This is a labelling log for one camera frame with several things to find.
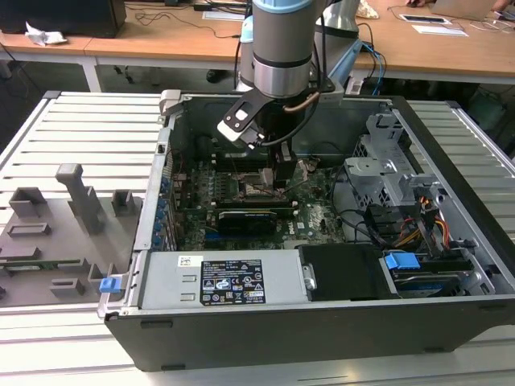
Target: white paper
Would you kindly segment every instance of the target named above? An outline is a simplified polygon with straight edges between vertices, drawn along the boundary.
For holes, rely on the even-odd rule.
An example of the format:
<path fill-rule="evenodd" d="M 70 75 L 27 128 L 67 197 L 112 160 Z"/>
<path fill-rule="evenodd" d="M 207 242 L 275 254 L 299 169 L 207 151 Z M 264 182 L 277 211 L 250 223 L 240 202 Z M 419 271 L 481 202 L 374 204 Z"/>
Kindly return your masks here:
<path fill-rule="evenodd" d="M 60 32 L 45 32 L 32 27 L 29 23 L 25 23 L 25 25 L 27 26 L 27 32 L 25 32 L 25 36 L 28 37 L 34 44 L 38 44 L 44 47 L 47 44 L 59 44 L 67 42 L 67 40 L 63 37 L 63 34 Z"/>
<path fill-rule="evenodd" d="M 454 30 L 446 27 L 429 27 L 429 26 L 412 26 L 419 34 L 428 35 L 445 35 L 445 36 L 466 36 L 468 35 L 461 30 Z"/>

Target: black plastic cover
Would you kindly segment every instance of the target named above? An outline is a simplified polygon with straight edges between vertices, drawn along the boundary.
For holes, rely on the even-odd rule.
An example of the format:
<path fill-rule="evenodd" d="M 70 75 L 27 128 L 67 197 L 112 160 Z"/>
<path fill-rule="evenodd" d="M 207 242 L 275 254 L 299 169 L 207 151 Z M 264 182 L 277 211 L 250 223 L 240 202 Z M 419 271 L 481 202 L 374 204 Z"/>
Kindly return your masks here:
<path fill-rule="evenodd" d="M 315 273 L 313 302 L 395 298 L 379 264 L 381 251 L 371 244 L 301 245 L 299 254 Z"/>

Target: warning label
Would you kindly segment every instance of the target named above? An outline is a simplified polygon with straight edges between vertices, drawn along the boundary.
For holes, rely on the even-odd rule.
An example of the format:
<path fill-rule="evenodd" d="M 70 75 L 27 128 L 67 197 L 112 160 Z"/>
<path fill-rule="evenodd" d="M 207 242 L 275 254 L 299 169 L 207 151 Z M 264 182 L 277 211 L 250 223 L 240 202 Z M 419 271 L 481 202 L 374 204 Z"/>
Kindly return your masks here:
<path fill-rule="evenodd" d="M 266 302 L 261 260 L 203 261 L 200 285 L 204 306 Z"/>

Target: copper pipe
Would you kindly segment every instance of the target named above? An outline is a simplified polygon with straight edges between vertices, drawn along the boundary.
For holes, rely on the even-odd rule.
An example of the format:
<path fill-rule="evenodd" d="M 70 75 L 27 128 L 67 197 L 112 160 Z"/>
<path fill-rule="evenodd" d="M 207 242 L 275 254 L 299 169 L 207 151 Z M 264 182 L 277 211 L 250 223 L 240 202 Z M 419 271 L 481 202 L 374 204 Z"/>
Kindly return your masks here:
<path fill-rule="evenodd" d="M 313 103 L 314 101 L 316 101 L 319 98 L 320 98 L 320 92 L 317 91 L 317 92 L 312 93 L 304 102 L 302 102 L 296 106 L 293 106 L 293 107 L 284 106 L 282 109 L 284 110 L 285 113 L 289 113 L 289 114 L 297 113 L 300 110 L 304 110 L 307 106 L 309 106 L 311 103 Z"/>

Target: green circuit board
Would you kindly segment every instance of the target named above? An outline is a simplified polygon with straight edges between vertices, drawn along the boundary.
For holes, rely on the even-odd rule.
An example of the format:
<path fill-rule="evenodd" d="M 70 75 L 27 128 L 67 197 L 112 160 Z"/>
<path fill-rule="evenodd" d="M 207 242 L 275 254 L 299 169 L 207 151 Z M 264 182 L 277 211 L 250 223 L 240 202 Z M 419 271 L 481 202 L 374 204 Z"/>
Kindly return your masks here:
<path fill-rule="evenodd" d="M 294 178 L 277 193 L 262 186 L 257 172 L 216 171 L 200 163 L 175 185 L 179 250 L 293 249 L 300 244 L 345 242 L 329 199 L 331 171 L 322 168 L 307 174 L 297 168 Z M 218 214 L 245 210 L 242 205 L 252 208 L 251 203 L 278 213 L 274 234 L 220 236 Z"/>

